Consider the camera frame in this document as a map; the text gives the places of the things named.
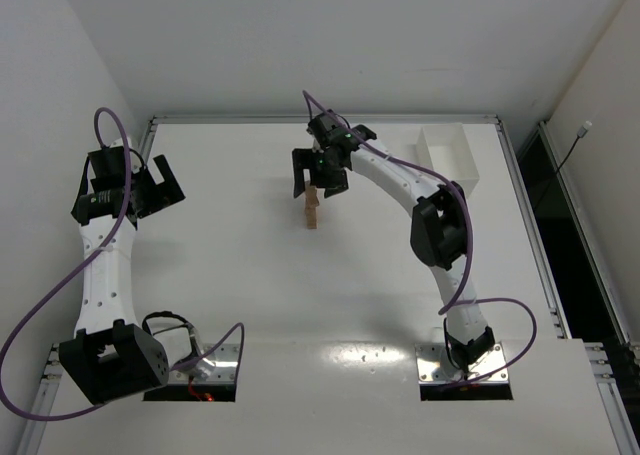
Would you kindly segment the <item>wood block six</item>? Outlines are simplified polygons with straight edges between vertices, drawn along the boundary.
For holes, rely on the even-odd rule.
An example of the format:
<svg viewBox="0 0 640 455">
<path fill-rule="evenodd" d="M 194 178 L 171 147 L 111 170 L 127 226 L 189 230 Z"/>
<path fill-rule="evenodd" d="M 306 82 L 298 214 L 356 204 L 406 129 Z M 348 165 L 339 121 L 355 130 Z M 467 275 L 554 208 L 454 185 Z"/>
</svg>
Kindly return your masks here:
<svg viewBox="0 0 640 455">
<path fill-rule="evenodd" d="M 305 197 L 309 203 L 317 204 L 317 188 L 313 185 L 307 185 L 305 188 Z"/>
</svg>

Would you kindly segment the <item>white rectangular box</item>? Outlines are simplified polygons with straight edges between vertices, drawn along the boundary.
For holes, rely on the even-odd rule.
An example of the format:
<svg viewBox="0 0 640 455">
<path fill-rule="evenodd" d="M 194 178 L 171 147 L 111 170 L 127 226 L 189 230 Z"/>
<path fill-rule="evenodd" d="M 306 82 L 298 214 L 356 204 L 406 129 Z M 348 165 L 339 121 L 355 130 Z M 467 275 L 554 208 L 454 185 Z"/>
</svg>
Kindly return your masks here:
<svg viewBox="0 0 640 455">
<path fill-rule="evenodd" d="M 416 155 L 421 166 L 460 185 L 467 198 L 480 180 L 461 123 L 423 125 L 416 142 Z"/>
</svg>

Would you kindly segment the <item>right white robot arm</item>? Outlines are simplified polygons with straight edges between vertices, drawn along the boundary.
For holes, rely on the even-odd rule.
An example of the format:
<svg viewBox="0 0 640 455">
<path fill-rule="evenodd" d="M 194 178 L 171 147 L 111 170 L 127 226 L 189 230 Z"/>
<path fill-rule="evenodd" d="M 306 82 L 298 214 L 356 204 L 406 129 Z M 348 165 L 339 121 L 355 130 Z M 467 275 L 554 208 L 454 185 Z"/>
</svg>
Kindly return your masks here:
<svg viewBox="0 0 640 455">
<path fill-rule="evenodd" d="M 309 148 L 292 152 L 295 197 L 309 185 L 325 197 L 345 192 L 349 172 L 381 188 L 411 219 L 410 246 L 436 281 L 450 362 L 468 372 L 495 343 L 470 276 L 473 234 L 463 189 L 394 157 L 364 125 L 350 128 L 327 112 L 310 119 Z"/>
</svg>

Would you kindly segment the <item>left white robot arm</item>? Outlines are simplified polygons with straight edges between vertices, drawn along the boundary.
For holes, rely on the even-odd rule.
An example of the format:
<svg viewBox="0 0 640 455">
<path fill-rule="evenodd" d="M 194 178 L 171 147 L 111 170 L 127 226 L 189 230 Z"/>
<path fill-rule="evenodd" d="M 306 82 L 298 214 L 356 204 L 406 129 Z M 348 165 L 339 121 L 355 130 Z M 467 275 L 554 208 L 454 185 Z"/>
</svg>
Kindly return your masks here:
<svg viewBox="0 0 640 455">
<path fill-rule="evenodd" d="M 163 155 L 154 162 L 156 182 L 138 153 L 120 142 L 89 153 L 93 179 L 84 179 L 72 210 L 88 265 L 72 339 L 59 348 L 60 361 L 93 405 L 165 386 L 170 369 L 200 351 L 195 328 L 177 315 L 173 330 L 152 332 L 136 316 L 131 258 L 138 222 L 184 200 Z"/>
</svg>

